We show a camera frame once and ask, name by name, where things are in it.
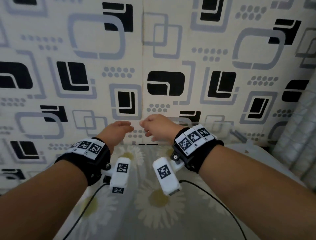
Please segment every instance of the forearm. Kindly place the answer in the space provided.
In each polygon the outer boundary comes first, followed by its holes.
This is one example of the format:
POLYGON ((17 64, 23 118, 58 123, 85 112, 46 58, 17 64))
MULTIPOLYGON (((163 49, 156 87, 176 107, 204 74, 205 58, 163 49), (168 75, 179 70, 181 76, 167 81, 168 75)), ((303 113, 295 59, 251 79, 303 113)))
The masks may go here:
POLYGON ((1 239, 53 239, 86 188, 79 168, 57 162, 0 197, 1 239))
POLYGON ((310 239, 316 235, 315 195, 276 170, 217 145, 199 174, 262 239, 310 239))

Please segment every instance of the person's right arm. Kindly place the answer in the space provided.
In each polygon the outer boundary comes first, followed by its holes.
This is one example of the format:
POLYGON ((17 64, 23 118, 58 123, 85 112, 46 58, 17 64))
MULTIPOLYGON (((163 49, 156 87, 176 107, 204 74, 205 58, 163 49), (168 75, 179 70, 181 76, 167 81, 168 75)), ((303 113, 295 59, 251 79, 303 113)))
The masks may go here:
MULTIPOLYGON (((162 115, 150 115, 140 125, 146 136, 169 143, 183 128, 162 115)), ((199 174, 262 240, 316 239, 315 194, 282 173, 217 145, 199 174)))

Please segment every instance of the qr code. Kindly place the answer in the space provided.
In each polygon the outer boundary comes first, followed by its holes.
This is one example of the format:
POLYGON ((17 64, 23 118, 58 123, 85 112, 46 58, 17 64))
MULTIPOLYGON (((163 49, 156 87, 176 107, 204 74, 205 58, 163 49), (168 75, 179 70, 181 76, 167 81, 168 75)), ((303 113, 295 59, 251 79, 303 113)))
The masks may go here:
POLYGON ((112 193, 124 193, 123 187, 113 187, 112 193))
POLYGON ((169 176, 171 174, 167 164, 163 165, 162 167, 157 169, 161 179, 165 178, 166 176, 169 176))
POLYGON ((182 148, 183 151, 187 150, 192 145, 192 143, 190 143, 190 141, 187 138, 184 138, 178 144, 182 148))
POLYGON ((199 129, 198 132, 202 135, 202 137, 206 137, 208 135, 211 135, 205 128, 199 129))
POLYGON ((192 132, 188 135, 188 138, 191 140, 192 143, 195 143, 197 140, 199 140, 201 137, 197 132, 192 132))
POLYGON ((76 142, 76 143, 74 143, 70 148, 75 148, 75 147, 77 147, 77 146, 79 145, 79 143, 81 143, 81 142, 76 142))
POLYGON ((92 144, 92 146, 88 149, 88 151, 98 154, 100 152, 100 150, 102 149, 101 146, 97 145, 97 144, 92 144))
POLYGON ((90 146, 91 142, 87 142, 87 141, 82 141, 78 148, 82 148, 82 149, 87 149, 90 146))
POLYGON ((118 168, 117 168, 117 172, 120 173, 127 173, 127 169, 128 169, 128 164, 126 163, 119 163, 118 164, 118 168))

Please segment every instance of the yellow flower center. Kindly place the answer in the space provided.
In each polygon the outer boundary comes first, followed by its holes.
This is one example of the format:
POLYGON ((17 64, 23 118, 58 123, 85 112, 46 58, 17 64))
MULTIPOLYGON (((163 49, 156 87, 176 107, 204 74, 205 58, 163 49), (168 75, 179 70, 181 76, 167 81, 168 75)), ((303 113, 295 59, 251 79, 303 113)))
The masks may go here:
MULTIPOLYGON (((90 201, 92 196, 87 197, 83 203, 81 204, 80 207, 80 214, 83 212, 84 208, 86 207, 86 205, 88 204, 88 202, 90 201)), ((96 197, 94 197, 89 205, 89 207, 87 208, 87 210, 85 211, 85 213, 83 214, 82 217, 87 218, 89 217, 92 213, 96 212, 98 209, 98 199, 96 197)))
POLYGON ((168 149, 168 150, 166 151, 166 155, 167 155, 169 158, 171 158, 172 153, 173 153, 173 148, 170 148, 170 149, 168 149))
POLYGON ((130 153, 130 152, 125 152, 120 157, 127 157, 127 158, 129 158, 131 160, 134 160, 134 155, 132 153, 130 153))
POLYGON ((153 191, 148 200, 154 207, 164 207, 169 202, 169 197, 167 197, 160 188, 153 191))

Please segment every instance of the wall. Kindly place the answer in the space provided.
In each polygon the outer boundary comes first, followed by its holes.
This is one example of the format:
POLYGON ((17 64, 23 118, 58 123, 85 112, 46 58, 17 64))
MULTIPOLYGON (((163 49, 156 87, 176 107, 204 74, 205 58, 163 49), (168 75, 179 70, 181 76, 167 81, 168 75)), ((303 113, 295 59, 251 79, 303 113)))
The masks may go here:
POLYGON ((152 113, 275 144, 316 67, 315 2, 111 2, 0 2, 2 172, 32 177, 117 120, 151 143, 152 113))

